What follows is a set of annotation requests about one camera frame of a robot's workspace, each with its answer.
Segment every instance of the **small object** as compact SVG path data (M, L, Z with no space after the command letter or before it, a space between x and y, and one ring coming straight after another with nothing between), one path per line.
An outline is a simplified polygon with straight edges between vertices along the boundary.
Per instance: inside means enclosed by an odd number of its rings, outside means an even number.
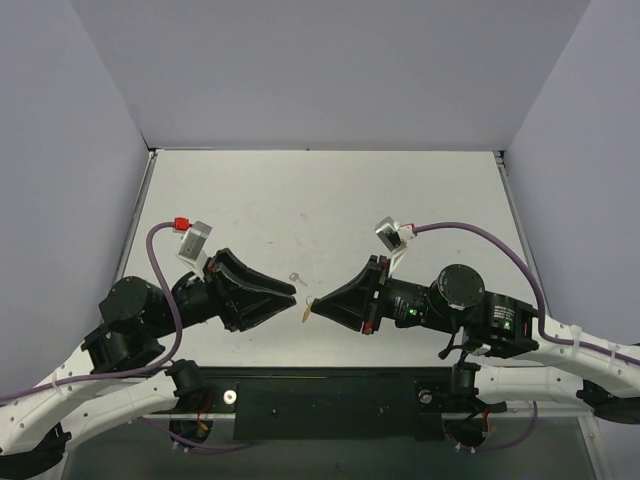
M307 285L307 282L302 280L300 278L300 275L298 275L296 272L293 272L291 275L289 275L289 280L291 280L292 282L298 282L300 285L303 285L305 287L309 286L309 285Z
M433 400L433 395L431 395L431 392L429 390L420 390L420 393L418 393L418 399L420 400L420 403L431 403L431 400Z
M311 315L311 303L307 303L307 308L304 309L304 313L302 314L302 323L306 323L307 320L309 320L309 315Z
M238 394L235 392L235 390L227 390L226 392L224 392L222 399L227 405L233 405L238 399Z

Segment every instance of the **wire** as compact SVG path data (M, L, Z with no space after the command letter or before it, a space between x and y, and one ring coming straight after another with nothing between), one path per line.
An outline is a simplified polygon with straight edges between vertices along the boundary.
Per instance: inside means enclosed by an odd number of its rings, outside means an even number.
M489 415L488 415L488 412L487 412L487 413L484 414L485 425L486 425L487 429L489 427L488 417L489 417ZM471 448L471 447L468 447L466 445L462 445L460 442L458 442L458 444L464 450L473 451L475 453L495 452L495 451L498 451L498 450L506 450L507 448L517 447L518 445L524 443L531 435L533 435L533 432L535 432L535 430L536 430L536 428L538 426L538 419L539 418L540 418L540 416L539 416L539 412L538 412L538 402L533 402L533 417L531 419L531 423L529 424L527 429L524 431L524 433L522 435L520 435L518 438L516 438L515 440L512 440L511 442L503 443L503 444L500 444L500 445L491 445L491 446L488 446L488 447L478 447L478 448ZM449 435L449 438L451 440L453 440L454 442L457 442L457 440L455 438L453 438L453 436L450 433L448 435Z
M148 418L140 417L138 418L143 423L152 426L153 428L160 430L161 432L169 435L173 440L182 443L188 447L193 447L189 450L189 453L195 453L196 455L222 455L225 453L233 453L238 452L240 450L244 450L245 448L249 448L251 444L242 443L239 445L203 445L201 443L192 442L191 440L187 440L184 437L181 437L177 433L173 433L167 427L160 425L159 423L154 422L153 420L149 420Z
M431 230L441 230L441 229L445 229L445 228L446 229L453 228L453 229L458 229L458 230L466 230L468 232L475 233L476 235L479 235L479 236L483 237L484 239L486 239L489 242L493 243L500 250L502 250L502 252L507 257L509 257L511 259L511 261L513 261L513 263L516 264L518 269L520 269L522 274L525 276L525 278L529 282L529 285L531 285L531 288L533 290L533 294L534 294L534 296L536 298L536 303L537 303L537 306L538 306L538 334L542 338L544 338L546 341L551 342L551 343L555 343L557 345L573 345L573 340L567 340L567 339L564 339L564 338L555 338L555 337L549 335L548 333L546 333L544 331L545 315L546 314L545 314L544 295L542 293L542 289L540 288L540 285L538 285L538 282L536 281L536 278L533 275L533 273L531 272L531 270L529 269L529 267L527 267L527 265L522 261L522 259L520 259L520 257L518 257L518 254L516 252L514 252L513 250L511 250L502 240L500 240L499 238L495 237L494 235L492 235L491 233L487 232L486 230L483 230L480 227L476 227L475 225L470 225L468 223L462 223L462 222L440 222L440 223L432 223L430 225L423 225L421 227L414 227L413 228L413 233L418 235L419 233L429 232ZM633 365L636 365L636 366L640 367L640 359L633 358L633 357L630 357L628 355L623 355L621 353L614 353L611 350L609 350L608 348L604 348L604 347L601 347L599 345L595 345L595 344L589 343L589 342L582 342L581 341L578 344L582 348L587 348L589 350L601 353L601 354L606 355L608 357L614 356L618 360L623 360L625 362L629 362L629 363L631 363Z
M198 425L205 432L209 430L209 427L202 420L200 420L200 415L202 415L205 412L208 412L209 409L211 408L212 403L213 403L213 395L209 394L209 396L207 397L207 403L205 404L204 408L198 412L198 416L196 418Z
M147 234L147 239L146 239L147 256L149 257L151 268L153 269L153 272L155 273L156 278L158 279L158 283L160 283L160 288L162 288L162 293L164 294L165 298L167 299L167 303L169 304L169 309L171 310L171 314L173 316L173 322L176 329L176 337L169 351L166 353L166 355L164 355L162 358L160 358L156 362L146 365L144 367L134 368L132 370L124 370L122 372L99 373L99 374L93 374L93 375L78 375L75 377L61 379L56 382L56 385L62 386L62 385L69 385L71 383L84 382L84 381L107 380L107 379L126 378L126 377L131 377L136 375L143 375L146 373L153 372L159 368L162 368L162 366L166 362L171 360L173 356L176 354L176 352L178 351L178 348L180 348L180 344L182 343L182 329L183 329L182 318L180 317L178 305L176 304L176 301L173 298L173 295L171 295L171 289L169 288L169 285L167 284L167 281L164 278L164 275L162 274L162 270L160 269L158 259L156 258L156 254L153 250L153 238L155 237L156 233L158 233L160 230L173 228L173 226L174 226L173 222L159 223L156 226L152 227L151 230L149 230L149 233ZM22 390L20 392L13 393L11 395L0 396L0 403L6 404L18 398L25 397L27 395L33 395L34 393L44 392L51 388L53 388L53 385L51 383L46 383L43 385L39 385L37 387L33 387L26 390Z

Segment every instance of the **white bracket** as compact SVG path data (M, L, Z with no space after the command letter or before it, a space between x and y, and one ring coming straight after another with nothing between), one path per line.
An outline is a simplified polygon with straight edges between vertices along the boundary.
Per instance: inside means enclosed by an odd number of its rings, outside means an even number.
M414 225L400 225L391 217L386 217L376 225L375 232L384 246L391 252L389 263L389 277L393 275L409 248L409 240L416 237L413 233Z
M178 259L198 277L204 277L204 266L209 258L204 251L204 244L209 238L211 227L203 222L196 222L182 236L182 245L178 251Z

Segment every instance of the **gray wall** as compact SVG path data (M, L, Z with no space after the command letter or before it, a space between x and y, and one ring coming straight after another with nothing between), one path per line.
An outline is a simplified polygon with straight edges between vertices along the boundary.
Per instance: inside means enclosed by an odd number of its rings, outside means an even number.
M73 0L152 147L508 146L588 0Z
M0 14L0 393L99 321L147 152L68 0Z
M594 0L506 156L554 316L640 342L640 2ZM616 478L640 427L602 424Z

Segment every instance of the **screw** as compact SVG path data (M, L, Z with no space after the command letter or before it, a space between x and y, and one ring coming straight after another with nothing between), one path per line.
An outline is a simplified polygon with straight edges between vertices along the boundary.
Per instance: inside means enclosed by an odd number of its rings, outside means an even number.
M224 395L222 397L224 403L226 403L227 405L233 405L234 403L236 403L237 398L238 395L234 390L227 390L226 392L224 392Z
M420 393L418 393L418 399L420 400L420 403L431 403L431 400L433 400L433 395L431 395L431 392L429 390L420 390Z

